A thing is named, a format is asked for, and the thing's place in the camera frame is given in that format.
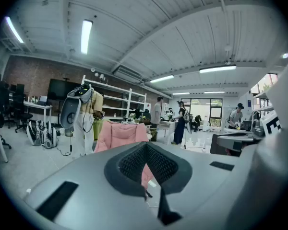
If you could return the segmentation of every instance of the air conditioner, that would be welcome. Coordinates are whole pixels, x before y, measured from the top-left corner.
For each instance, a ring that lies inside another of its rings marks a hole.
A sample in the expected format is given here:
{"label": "air conditioner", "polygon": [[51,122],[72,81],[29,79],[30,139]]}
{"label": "air conditioner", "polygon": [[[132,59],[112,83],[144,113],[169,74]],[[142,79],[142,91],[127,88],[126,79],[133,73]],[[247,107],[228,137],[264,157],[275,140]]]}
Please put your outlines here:
{"label": "air conditioner", "polygon": [[134,70],[120,65],[115,72],[115,76],[133,83],[140,83],[143,79],[142,76]]}

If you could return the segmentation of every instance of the brick wall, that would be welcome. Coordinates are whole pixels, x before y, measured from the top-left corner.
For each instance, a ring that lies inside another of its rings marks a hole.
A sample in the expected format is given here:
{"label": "brick wall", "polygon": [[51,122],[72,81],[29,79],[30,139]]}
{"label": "brick wall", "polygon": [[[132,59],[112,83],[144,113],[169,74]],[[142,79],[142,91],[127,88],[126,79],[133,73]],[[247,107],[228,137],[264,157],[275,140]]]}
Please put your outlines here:
{"label": "brick wall", "polygon": [[[89,69],[77,67],[74,65],[68,65],[64,63],[59,63],[51,60],[44,60],[31,57],[18,57],[10,56],[7,63],[3,80],[8,84],[17,85],[18,83],[24,84],[24,92],[26,95],[32,96],[41,96],[48,93],[48,86],[50,79],[63,80],[63,78],[69,78],[70,82],[81,83],[83,75],[86,75],[85,78],[99,81],[98,77],[94,76]],[[158,95],[150,92],[146,89],[143,89],[139,86],[129,84],[127,82],[121,81],[119,79],[113,78],[111,76],[105,75],[108,79],[108,84],[116,86],[122,89],[128,90],[132,88],[132,91],[147,94],[146,102],[154,105],[157,102]],[[122,93],[102,90],[104,94],[116,96],[123,98]],[[53,105],[53,112],[58,110],[58,102],[51,101]],[[104,104],[113,107],[121,107],[121,102],[114,100],[104,99]],[[136,108],[137,104],[132,104],[131,108]],[[106,115],[113,115],[116,113],[117,116],[120,115],[119,110],[104,109]],[[38,109],[32,110],[32,112],[39,113]]]}

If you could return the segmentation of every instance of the fluorescent ceiling light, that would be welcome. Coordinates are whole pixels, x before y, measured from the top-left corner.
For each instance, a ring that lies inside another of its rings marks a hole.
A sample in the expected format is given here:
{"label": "fluorescent ceiling light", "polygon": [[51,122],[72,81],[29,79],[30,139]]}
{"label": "fluorescent ceiling light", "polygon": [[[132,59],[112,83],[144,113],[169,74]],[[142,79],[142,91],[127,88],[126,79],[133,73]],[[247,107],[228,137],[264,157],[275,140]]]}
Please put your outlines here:
{"label": "fluorescent ceiling light", "polygon": [[88,40],[90,39],[90,32],[93,22],[84,20],[82,22],[81,33],[81,53],[87,55]]}
{"label": "fluorescent ceiling light", "polygon": [[14,33],[15,37],[18,39],[18,41],[20,43],[24,43],[23,40],[21,39],[21,37],[18,35],[18,33],[16,32],[15,27],[13,26],[13,23],[11,22],[11,19],[9,18],[9,16],[5,17],[6,22],[8,23],[10,29],[12,30],[12,32]]}
{"label": "fluorescent ceiling light", "polygon": [[284,53],[284,54],[282,55],[282,58],[283,58],[283,59],[288,58],[288,53]]}
{"label": "fluorescent ceiling light", "polygon": [[151,83],[159,82],[159,81],[163,81],[163,80],[167,80],[167,79],[172,79],[173,77],[174,77],[174,75],[169,75],[169,76],[162,77],[162,78],[159,78],[159,79],[151,80],[150,82]]}
{"label": "fluorescent ceiling light", "polygon": [[200,73],[206,73],[206,72],[212,72],[212,71],[234,70],[236,69],[236,67],[237,67],[236,65],[232,65],[232,66],[205,68],[205,69],[200,69]]}
{"label": "fluorescent ceiling light", "polygon": [[173,95],[177,95],[177,94],[190,94],[189,92],[185,92],[185,93],[173,93]]}
{"label": "fluorescent ceiling light", "polygon": [[225,91],[206,91],[205,94],[219,94],[219,93],[225,93]]}

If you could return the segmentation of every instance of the gray floor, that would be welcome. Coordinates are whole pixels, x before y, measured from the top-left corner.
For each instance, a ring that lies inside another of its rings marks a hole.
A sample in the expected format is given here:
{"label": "gray floor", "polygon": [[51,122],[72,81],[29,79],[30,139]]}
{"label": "gray floor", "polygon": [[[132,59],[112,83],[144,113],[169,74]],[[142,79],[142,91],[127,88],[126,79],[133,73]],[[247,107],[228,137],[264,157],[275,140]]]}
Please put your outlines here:
{"label": "gray floor", "polygon": [[[0,180],[3,184],[13,190],[20,198],[27,194],[27,189],[33,188],[36,184],[61,169],[63,166],[73,161],[71,156],[62,156],[56,148],[44,149],[42,146],[32,146],[25,131],[15,133],[15,128],[3,127],[0,129],[1,135],[7,143],[12,146],[9,150],[5,147],[5,152],[9,162],[5,163],[0,157]],[[197,132],[186,134],[186,146],[188,150],[195,152],[210,151],[211,139],[213,133]],[[69,151],[70,138],[65,136],[58,137],[58,148],[65,154]],[[165,143],[164,131],[158,133],[157,140]],[[182,145],[176,145],[177,148],[183,148]],[[157,213],[159,204],[160,186],[155,179],[148,185],[148,192],[153,195],[147,203],[154,213]]]}

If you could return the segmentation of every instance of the cap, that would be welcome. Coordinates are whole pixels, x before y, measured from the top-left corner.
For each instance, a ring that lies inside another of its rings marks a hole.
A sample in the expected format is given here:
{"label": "cap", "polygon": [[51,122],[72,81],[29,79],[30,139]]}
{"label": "cap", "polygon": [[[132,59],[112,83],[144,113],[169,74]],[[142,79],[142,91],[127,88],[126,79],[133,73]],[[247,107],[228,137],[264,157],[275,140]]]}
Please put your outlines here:
{"label": "cap", "polygon": [[244,109],[242,103],[239,103],[239,104],[238,104],[238,108],[240,108],[240,109]]}

